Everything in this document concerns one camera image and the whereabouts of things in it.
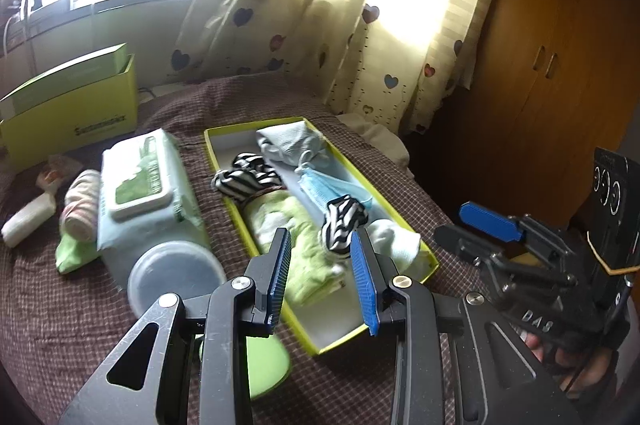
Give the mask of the person's right hand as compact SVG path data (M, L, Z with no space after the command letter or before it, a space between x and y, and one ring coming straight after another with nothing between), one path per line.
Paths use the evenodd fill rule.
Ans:
M596 397L615 377L615 351L611 348L598 346L573 353L545 344L533 333L521 331L520 337L570 399Z

